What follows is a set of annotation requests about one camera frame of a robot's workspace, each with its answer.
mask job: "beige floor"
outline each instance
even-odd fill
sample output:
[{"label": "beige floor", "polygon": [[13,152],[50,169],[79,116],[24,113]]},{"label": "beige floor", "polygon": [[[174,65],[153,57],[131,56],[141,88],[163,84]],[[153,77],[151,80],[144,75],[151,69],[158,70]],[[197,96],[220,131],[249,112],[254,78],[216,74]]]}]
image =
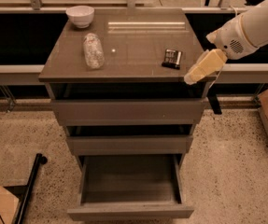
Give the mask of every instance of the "beige floor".
[{"label": "beige floor", "polygon": [[[75,223],[66,210],[75,206],[80,171],[52,112],[0,112],[0,184],[25,184],[37,152],[49,162],[24,223]],[[225,109],[217,116],[207,109],[181,177],[186,204],[195,208],[190,219],[105,223],[268,223],[268,139],[258,111]]]}]

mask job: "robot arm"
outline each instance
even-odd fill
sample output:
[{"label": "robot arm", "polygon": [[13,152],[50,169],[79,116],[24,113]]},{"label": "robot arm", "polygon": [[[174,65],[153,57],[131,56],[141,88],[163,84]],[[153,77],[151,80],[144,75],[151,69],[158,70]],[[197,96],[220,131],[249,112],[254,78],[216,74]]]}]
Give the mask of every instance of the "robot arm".
[{"label": "robot arm", "polygon": [[237,60],[268,44],[268,0],[225,23],[206,37],[228,59]]}]

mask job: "drawer front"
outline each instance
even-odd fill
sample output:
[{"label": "drawer front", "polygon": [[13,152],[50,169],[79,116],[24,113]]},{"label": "drawer front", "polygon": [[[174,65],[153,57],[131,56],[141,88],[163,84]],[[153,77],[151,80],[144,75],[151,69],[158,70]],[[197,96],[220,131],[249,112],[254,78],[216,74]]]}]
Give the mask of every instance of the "drawer front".
[{"label": "drawer front", "polygon": [[185,154],[191,135],[67,137],[73,155]]},{"label": "drawer front", "polygon": [[173,155],[85,156],[75,221],[186,218]]},{"label": "drawer front", "polygon": [[52,101],[60,125],[198,123],[202,99],[178,101]]}]

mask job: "white robot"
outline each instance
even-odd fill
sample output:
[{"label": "white robot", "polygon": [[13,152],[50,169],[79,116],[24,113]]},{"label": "white robot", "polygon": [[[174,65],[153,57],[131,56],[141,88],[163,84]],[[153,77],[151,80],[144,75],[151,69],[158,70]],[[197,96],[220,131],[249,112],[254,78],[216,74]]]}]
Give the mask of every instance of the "white robot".
[{"label": "white robot", "polygon": [[193,84],[219,71],[227,59],[237,60],[268,44],[268,0],[239,14],[206,37],[216,49],[206,51],[185,75]]}]

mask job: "clear jar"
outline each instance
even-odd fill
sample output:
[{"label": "clear jar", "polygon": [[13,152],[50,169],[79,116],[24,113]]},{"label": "clear jar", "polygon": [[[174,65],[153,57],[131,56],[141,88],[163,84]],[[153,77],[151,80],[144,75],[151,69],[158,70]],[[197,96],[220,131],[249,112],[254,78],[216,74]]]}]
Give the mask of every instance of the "clear jar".
[{"label": "clear jar", "polygon": [[105,56],[98,35],[89,33],[83,40],[86,64],[91,69],[99,69],[104,65]]}]

